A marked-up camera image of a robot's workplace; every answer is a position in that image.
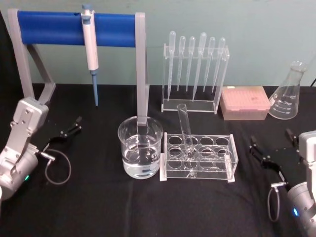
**test tube rack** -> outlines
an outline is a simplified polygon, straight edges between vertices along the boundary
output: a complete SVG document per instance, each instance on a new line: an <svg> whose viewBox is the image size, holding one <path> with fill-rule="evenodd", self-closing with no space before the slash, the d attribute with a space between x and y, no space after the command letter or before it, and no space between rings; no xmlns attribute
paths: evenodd
<svg viewBox="0 0 316 237"><path fill-rule="evenodd" d="M180 134L164 133L164 154L160 158L160 180L197 178L235 181L238 156L233 135L192 135L193 158L187 159Z"/></svg>
<svg viewBox="0 0 316 237"><path fill-rule="evenodd" d="M206 41L207 47L201 45L201 40L199 46L195 47L194 37L188 39L189 46L185 46L185 37L181 36L178 47L174 44L177 40L175 32L173 33L172 51L170 51L170 43L164 44L163 47L161 112L177 111L178 104L186 104L189 112L217 114L230 58L225 39L220 38L218 47L215 47L214 37L204 40L204 45Z"/></svg>

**pink lid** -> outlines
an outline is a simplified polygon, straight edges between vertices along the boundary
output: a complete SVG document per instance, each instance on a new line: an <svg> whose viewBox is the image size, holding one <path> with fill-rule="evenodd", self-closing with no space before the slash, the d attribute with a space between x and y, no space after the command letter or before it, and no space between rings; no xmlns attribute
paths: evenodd
<svg viewBox="0 0 316 237"><path fill-rule="evenodd" d="M268 110L270 103L262 86L225 86L222 98L227 110Z"/></svg>

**pipette stand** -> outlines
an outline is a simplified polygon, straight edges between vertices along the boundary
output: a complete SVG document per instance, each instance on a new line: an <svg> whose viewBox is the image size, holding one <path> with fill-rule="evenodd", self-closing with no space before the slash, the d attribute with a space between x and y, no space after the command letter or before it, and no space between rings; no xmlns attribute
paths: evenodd
<svg viewBox="0 0 316 237"><path fill-rule="evenodd" d="M195 148L187 161L180 134L164 134L164 154L160 158L160 180L168 178L219 179L235 181L238 156L233 135L192 135Z"/></svg>
<svg viewBox="0 0 316 237"><path fill-rule="evenodd" d="M189 60L189 47L185 47L183 54L183 62L181 67L181 77L180 77L180 87L177 90L177 76L178 76L178 62L179 62L179 50L178 45L175 46L174 57L173 57L173 70L172 70L172 86L171 93L168 99L167 87L168 87L168 75L169 75L169 46L164 44L163 46L163 78L162 78L162 100L161 100L161 112L163 111L177 111L178 104L186 104L189 112L209 112L217 114L217 109L219 106L219 101L221 97L221 91L225 79L225 74L228 66L228 61L230 53L228 46L222 49L213 48L212 55L208 53L209 48L205 47L202 54L202 61L199 74L199 83L197 87L197 93L193 100L193 83L196 77L196 70L198 64L198 47L194 48L194 53L192 57L192 65L190 70L189 86L188 91L186 91L186 74L188 70L188 60ZM219 61L219 70L216 74L215 66L217 59ZM208 73L208 83L203 92L203 82L205 71L207 70L207 60L211 59L211 66L209 67ZM216 78L214 92L212 92L213 79Z"/></svg>
<svg viewBox="0 0 316 237"><path fill-rule="evenodd" d="M78 12L41 12L9 9L8 19L9 32L24 96L35 97L27 55L28 51L45 82L44 90L38 100L46 104L54 92L55 82L46 69L36 45L83 46L81 15ZM95 13L94 20L97 46L135 48L137 115L146 116L149 84L146 73L145 14L141 12L137 12L134 15Z"/></svg>

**pink box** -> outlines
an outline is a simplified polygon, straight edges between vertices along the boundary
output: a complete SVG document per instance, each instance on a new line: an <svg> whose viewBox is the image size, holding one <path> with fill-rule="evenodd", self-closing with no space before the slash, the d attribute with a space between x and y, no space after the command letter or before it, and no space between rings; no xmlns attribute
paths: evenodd
<svg viewBox="0 0 316 237"><path fill-rule="evenodd" d="M224 120L264 120L270 109L262 86L225 86L220 104Z"/></svg>

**beaker rim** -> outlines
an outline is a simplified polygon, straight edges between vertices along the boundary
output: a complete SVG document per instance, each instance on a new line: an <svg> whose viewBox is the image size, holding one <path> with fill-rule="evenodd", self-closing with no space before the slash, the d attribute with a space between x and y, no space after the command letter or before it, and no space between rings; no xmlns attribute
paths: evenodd
<svg viewBox="0 0 316 237"><path fill-rule="evenodd" d="M291 69L298 72L305 72L307 69L307 64L301 61L293 61L291 63Z"/></svg>
<svg viewBox="0 0 316 237"><path fill-rule="evenodd" d="M150 147L156 145L156 144L159 143L159 142L161 142L161 139L162 139L162 136L163 136L163 127L162 127L162 125L160 124L160 122L158 122L158 120L156 120L156 119L154 119L154 118L152 118L152 117L148 117L148 116L133 116L133 117L130 117L130 118L125 119L125 120L119 125L119 127L118 127L118 138L119 138L119 140L120 140L122 143L125 144L125 139L121 138L120 135L119 135L120 128L121 128L124 124L130 122L131 120L137 119L137 118L146 118L146 119L148 119L148 120L151 120L151 121L153 121L153 122L159 127L159 129L160 129L160 134L159 134L159 136L158 136L158 138L157 138L157 141L154 142L154 143L152 143L152 144L150 145Z"/></svg>

